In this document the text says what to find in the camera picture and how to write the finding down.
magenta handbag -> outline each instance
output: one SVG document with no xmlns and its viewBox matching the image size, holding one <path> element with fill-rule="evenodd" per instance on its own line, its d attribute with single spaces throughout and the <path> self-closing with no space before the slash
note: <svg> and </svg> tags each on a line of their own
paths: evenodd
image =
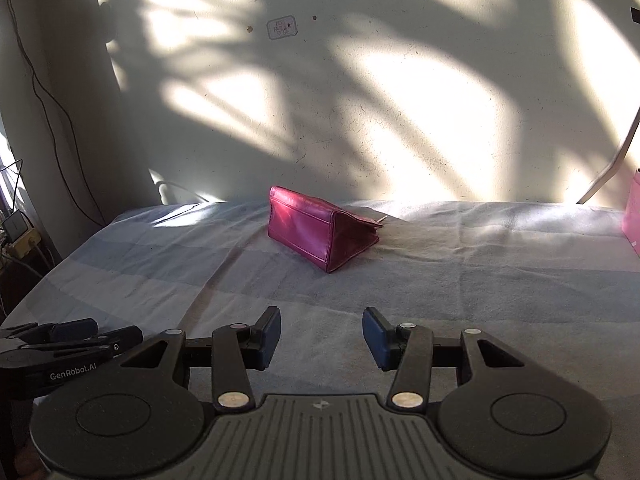
<svg viewBox="0 0 640 480">
<path fill-rule="evenodd" d="M 380 238 L 379 221 L 340 209 L 321 198 L 271 188 L 269 236 L 324 272 L 333 272 Z"/>
</svg>

extension socket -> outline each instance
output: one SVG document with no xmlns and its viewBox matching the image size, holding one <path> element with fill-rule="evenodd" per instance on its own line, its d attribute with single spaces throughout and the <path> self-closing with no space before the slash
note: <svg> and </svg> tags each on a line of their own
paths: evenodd
<svg viewBox="0 0 640 480">
<path fill-rule="evenodd" d="M 14 258 L 23 259 L 31 249 L 40 243 L 42 238 L 40 233 L 34 227 L 28 229 L 25 234 L 18 238 L 14 243 L 8 244 L 4 250 Z"/>
</svg>

pink bag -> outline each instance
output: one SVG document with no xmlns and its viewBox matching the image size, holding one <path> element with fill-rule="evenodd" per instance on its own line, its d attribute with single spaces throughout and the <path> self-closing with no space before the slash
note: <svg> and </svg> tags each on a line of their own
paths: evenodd
<svg viewBox="0 0 640 480">
<path fill-rule="evenodd" d="M 380 222 L 321 198 L 273 186 L 269 200 L 269 236 L 324 272 L 334 271 L 380 240 Z"/>
<path fill-rule="evenodd" d="M 640 170 L 636 170 L 631 181 L 629 200 L 626 202 L 625 216 L 622 219 L 622 232 L 640 256 Z"/>
</svg>

silver screw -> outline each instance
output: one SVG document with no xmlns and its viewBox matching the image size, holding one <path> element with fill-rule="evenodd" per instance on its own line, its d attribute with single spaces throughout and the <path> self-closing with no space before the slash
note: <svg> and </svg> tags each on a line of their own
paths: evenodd
<svg viewBox="0 0 640 480">
<path fill-rule="evenodd" d="M 249 403 L 249 397 L 242 392 L 227 392 L 218 397 L 218 404 L 225 408 L 242 408 Z"/>
<path fill-rule="evenodd" d="M 424 399 L 421 395 L 413 392 L 400 392 L 391 397 L 391 402 L 399 408 L 417 408 L 424 402 Z"/>
</svg>

mattress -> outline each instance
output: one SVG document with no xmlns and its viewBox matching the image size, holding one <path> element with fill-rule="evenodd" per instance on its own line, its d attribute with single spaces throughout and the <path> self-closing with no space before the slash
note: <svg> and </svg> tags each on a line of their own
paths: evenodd
<svg viewBox="0 0 640 480">
<path fill-rule="evenodd" d="M 622 213 L 537 203 L 356 202 L 380 218 L 380 242 L 332 274 L 267 236 L 266 203 L 159 206 L 129 212 L 50 272 L 5 326 L 93 317 L 103 329 L 145 336 L 178 327 L 208 336 L 282 312 L 270 368 L 250 371 L 266 392 L 385 394 L 361 316 L 436 335 L 480 328 L 601 399 L 613 434 L 598 474 L 640 471 L 640 260 L 620 231 Z M 210 398 L 208 370 L 190 389 Z M 433 375 L 431 400 L 455 388 Z"/>
</svg>

